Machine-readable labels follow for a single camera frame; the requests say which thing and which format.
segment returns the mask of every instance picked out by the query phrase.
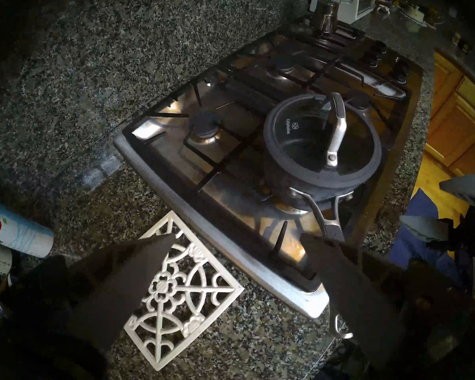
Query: gas stove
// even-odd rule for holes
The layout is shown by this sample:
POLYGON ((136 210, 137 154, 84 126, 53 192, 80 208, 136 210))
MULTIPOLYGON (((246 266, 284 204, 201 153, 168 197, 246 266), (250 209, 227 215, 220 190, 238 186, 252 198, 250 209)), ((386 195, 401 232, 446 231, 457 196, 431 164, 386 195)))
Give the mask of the gas stove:
MULTIPOLYGON (((379 168, 339 205, 346 242, 360 245, 399 163, 422 69, 344 23, 329 35, 314 35, 309 23, 299 18, 221 60, 137 117, 114 143, 198 233, 316 318, 329 299, 299 237, 321 230, 312 212, 282 204, 265 184, 264 121, 292 96, 332 92, 370 120, 381 142, 379 168)), ((330 217, 330 207, 320 206, 330 217)))

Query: white appliance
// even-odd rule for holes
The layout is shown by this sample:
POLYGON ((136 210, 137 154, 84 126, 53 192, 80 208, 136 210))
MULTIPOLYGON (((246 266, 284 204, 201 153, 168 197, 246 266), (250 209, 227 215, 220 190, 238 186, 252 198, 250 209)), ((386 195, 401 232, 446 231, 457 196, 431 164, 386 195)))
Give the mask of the white appliance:
MULTIPOLYGON (((338 20, 352 24, 361 17, 373 11, 375 0, 341 0, 338 10, 338 20)), ((312 0, 310 11, 314 12, 316 0, 312 0)))

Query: stove knob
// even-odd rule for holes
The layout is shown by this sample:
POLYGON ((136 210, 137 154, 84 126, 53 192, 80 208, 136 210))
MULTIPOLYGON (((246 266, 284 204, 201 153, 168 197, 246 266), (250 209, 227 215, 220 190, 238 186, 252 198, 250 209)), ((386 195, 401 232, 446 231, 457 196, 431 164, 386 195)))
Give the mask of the stove knob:
POLYGON ((376 54, 385 54, 387 53, 387 45, 384 42, 376 41, 371 50, 376 54))
POLYGON ((361 61, 374 68, 378 65, 378 55, 371 50, 367 51, 366 53, 364 53, 364 56, 361 58, 361 61))
POLYGON ((400 83, 406 83, 406 77, 410 74, 408 62, 399 60, 392 68, 391 77, 400 83))
POLYGON ((377 49, 380 49, 380 52, 381 52, 382 54, 387 53, 387 45, 386 45, 384 42, 376 41, 376 42, 375 42, 375 47, 376 47, 377 49))

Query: burner cap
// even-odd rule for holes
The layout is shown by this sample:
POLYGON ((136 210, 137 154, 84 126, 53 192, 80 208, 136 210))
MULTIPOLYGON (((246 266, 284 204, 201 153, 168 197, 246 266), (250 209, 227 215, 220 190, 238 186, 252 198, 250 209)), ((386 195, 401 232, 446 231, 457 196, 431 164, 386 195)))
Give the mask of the burner cap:
POLYGON ((286 54, 278 54, 271 58, 271 64, 280 72, 287 73, 294 69, 294 60, 286 54))
POLYGON ((350 106, 358 108, 359 110, 365 110, 371 104, 371 97, 363 91, 352 89, 346 93, 345 101, 350 106))
POLYGON ((200 110, 190 117, 189 123, 193 125, 193 134, 201 139, 212 137, 218 132, 218 124, 222 118, 212 110, 200 110))

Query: burner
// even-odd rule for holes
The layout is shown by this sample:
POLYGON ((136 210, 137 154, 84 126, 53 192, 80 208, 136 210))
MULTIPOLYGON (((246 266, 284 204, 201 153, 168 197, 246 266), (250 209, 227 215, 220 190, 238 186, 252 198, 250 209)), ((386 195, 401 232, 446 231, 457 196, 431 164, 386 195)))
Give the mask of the burner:
POLYGON ((371 97, 363 91, 351 89, 345 95, 345 102, 359 110, 366 110, 371 106, 371 97))
POLYGON ((269 60, 267 66, 269 67, 269 70, 267 71, 269 77, 273 79, 282 79, 282 73, 290 73, 294 70, 294 60, 286 54, 277 54, 269 60))
POLYGON ((192 133, 192 135, 190 136, 190 140, 195 144, 201 144, 201 145, 211 144, 211 143, 214 143, 216 140, 220 139, 222 137, 222 133, 223 131, 220 128, 218 128, 215 135, 211 137, 202 138, 192 133))
POLYGON ((276 201, 275 201, 275 206, 276 206, 276 208, 279 209, 280 211, 286 212, 287 214, 290 214, 290 215, 304 215, 304 214, 309 213, 309 211, 298 210, 297 208, 288 206, 288 205, 282 203, 282 202, 279 201, 279 200, 276 200, 276 201))
MULTIPOLYGON (((213 139, 215 141, 218 133, 218 125, 222 118, 212 110, 200 110, 190 117, 189 124, 193 125, 192 138, 199 140, 213 139)), ((207 144, 207 141, 196 141, 197 143, 207 144)))

